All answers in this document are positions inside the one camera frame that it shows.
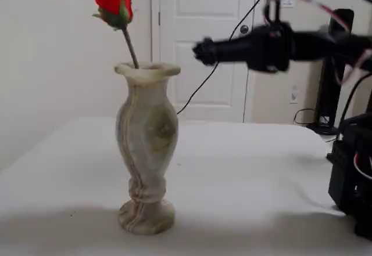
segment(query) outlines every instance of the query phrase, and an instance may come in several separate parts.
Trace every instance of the white wall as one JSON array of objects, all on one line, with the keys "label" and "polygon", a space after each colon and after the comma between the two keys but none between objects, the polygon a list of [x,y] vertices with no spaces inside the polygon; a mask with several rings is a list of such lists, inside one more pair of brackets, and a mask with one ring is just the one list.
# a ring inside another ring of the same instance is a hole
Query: white wall
[{"label": "white wall", "polygon": [[[371,5],[360,0],[319,1],[334,9],[353,9],[355,11],[353,32],[367,34],[369,31]],[[316,30],[322,25],[328,24],[330,19],[324,12],[298,1],[295,8],[283,9],[282,16],[284,19],[290,21],[292,27],[297,30]],[[319,89],[320,70],[321,63],[292,63],[287,74],[272,76],[253,73],[256,83],[253,101],[253,121],[292,124],[293,117],[298,110],[302,108],[315,108]],[[339,120],[341,111],[344,109],[350,87],[354,85],[358,78],[358,75],[354,76],[353,81],[350,81],[343,87],[337,120]],[[365,85],[363,91],[359,91],[358,93],[357,103],[355,104],[357,109],[354,109],[354,113],[361,113],[366,108],[367,98],[371,89],[371,83],[367,84],[369,85]],[[289,103],[293,85],[298,86],[300,91],[298,104]],[[308,112],[305,114],[306,118],[299,116],[298,121],[311,121],[312,114]]]},{"label": "white wall", "polygon": [[[151,59],[151,0],[133,0],[139,60]],[[0,0],[0,169],[79,116],[115,116],[130,60],[94,0]]]}]

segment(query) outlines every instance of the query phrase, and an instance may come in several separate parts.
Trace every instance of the vase rim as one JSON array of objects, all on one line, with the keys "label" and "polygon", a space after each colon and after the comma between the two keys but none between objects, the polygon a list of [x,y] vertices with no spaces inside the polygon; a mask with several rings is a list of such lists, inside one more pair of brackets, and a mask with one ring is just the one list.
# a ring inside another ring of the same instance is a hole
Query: vase rim
[{"label": "vase rim", "polygon": [[115,72],[137,81],[162,80],[179,74],[181,68],[170,63],[139,63],[139,68],[134,68],[133,63],[120,63],[115,67]]}]

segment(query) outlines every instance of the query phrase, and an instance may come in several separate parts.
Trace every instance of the flower stem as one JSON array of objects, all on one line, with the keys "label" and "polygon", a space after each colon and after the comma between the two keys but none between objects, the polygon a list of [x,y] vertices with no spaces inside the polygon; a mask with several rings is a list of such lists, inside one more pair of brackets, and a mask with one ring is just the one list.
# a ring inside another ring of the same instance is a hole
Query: flower stem
[{"label": "flower stem", "polygon": [[134,64],[134,68],[139,68],[140,66],[138,65],[138,60],[137,60],[137,57],[135,56],[135,52],[134,52],[134,48],[133,48],[133,44],[130,40],[130,36],[129,36],[129,33],[128,33],[128,29],[127,27],[123,27],[121,29],[123,31],[123,34],[124,34],[124,38],[126,39],[127,41],[127,45],[129,47],[129,52],[130,52],[130,55],[132,56],[132,60],[133,60],[133,64]]}]

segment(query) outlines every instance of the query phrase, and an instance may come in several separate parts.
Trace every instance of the door frame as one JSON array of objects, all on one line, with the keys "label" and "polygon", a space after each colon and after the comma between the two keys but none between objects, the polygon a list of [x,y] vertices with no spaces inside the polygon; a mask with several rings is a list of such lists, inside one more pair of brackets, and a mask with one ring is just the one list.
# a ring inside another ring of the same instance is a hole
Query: door frame
[{"label": "door frame", "polygon": [[[153,62],[160,61],[160,0],[151,0],[151,57]],[[255,23],[255,10],[253,11],[252,26]],[[252,122],[253,97],[255,91],[255,75],[248,72],[245,91],[245,104],[242,122]]]}]

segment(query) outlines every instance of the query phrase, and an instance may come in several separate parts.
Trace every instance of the vase neck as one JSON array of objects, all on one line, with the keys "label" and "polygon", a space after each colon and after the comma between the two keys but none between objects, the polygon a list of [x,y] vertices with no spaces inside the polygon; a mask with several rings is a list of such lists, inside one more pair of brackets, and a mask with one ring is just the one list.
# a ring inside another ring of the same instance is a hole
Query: vase neck
[{"label": "vase neck", "polygon": [[127,79],[129,99],[139,99],[141,103],[156,103],[164,100],[167,96],[168,79],[163,79],[148,84],[138,84]]}]

